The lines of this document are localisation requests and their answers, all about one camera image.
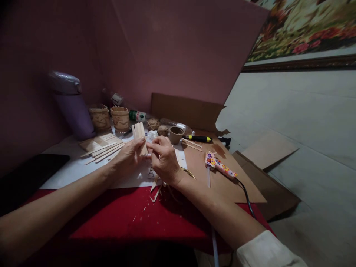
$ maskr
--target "thermos lid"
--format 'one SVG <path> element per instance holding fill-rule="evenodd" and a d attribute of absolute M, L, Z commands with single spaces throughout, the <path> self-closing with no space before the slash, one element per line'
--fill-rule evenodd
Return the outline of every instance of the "thermos lid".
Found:
<path fill-rule="evenodd" d="M 49 79 L 52 90 L 58 95 L 79 95 L 82 93 L 82 87 L 77 77 L 63 72 L 51 71 Z"/>

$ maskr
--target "person's left hand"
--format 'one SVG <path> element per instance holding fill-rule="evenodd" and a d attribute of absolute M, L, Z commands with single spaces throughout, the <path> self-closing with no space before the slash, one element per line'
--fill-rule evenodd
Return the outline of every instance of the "person's left hand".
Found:
<path fill-rule="evenodd" d="M 126 143 L 119 154 L 111 160 L 110 165 L 115 170 L 117 176 L 125 177 L 129 175 L 145 159 L 145 156 L 139 155 L 139 148 L 145 143 L 145 139 L 145 137 L 142 137 Z"/>

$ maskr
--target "floral painting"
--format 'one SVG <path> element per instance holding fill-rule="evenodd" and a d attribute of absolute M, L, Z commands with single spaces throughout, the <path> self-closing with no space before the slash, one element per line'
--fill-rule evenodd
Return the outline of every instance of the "floral painting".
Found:
<path fill-rule="evenodd" d="M 247 62 L 356 47 L 356 0 L 260 0 L 271 13 Z"/>

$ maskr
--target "hand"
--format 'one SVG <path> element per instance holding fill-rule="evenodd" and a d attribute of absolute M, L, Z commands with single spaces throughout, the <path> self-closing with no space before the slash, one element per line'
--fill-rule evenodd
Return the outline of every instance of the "hand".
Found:
<path fill-rule="evenodd" d="M 145 158 L 139 155 L 139 148 L 145 143 L 146 138 L 142 137 L 138 140 L 131 140 L 126 143 L 120 150 L 119 154 L 111 160 L 112 167 L 120 177 L 125 177 L 132 173 L 138 164 Z"/>
<path fill-rule="evenodd" d="M 147 143 L 152 149 L 152 167 L 158 176 L 171 186 L 177 186 L 182 179 L 181 168 L 177 162 L 175 150 L 167 137 L 159 136 L 153 139 L 152 144 Z"/>

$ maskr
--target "black cable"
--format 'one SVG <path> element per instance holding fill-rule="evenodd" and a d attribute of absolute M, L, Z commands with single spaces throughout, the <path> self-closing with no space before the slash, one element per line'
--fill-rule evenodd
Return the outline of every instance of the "black cable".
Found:
<path fill-rule="evenodd" d="M 243 188 L 243 190 L 244 190 L 244 192 L 245 192 L 245 196 L 246 196 L 246 201 L 247 201 L 248 208 L 249 208 L 250 211 L 251 211 L 252 217 L 254 217 L 254 218 L 256 219 L 256 216 L 255 216 L 255 214 L 253 213 L 253 210 L 252 210 L 252 207 L 251 207 L 250 199 L 248 198 L 248 193 L 247 193 L 246 187 L 244 186 L 243 183 L 241 183 L 241 181 L 240 181 L 239 179 L 236 178 L 236 180 L 242 185 L 242 188 Z M 234 259 L 234 253 L 235 253 L 235 251 L 233 250 L 233 251 L 231 252 L 231 258 L 230 258 L 229 264 L 228 264 L 228 265 L 225 265 L 225 266 L 223 266 L 223 267 L 231 267 L 231 266 L 232 266 L 232 264 L 233 264 L 233 259 Z"/>

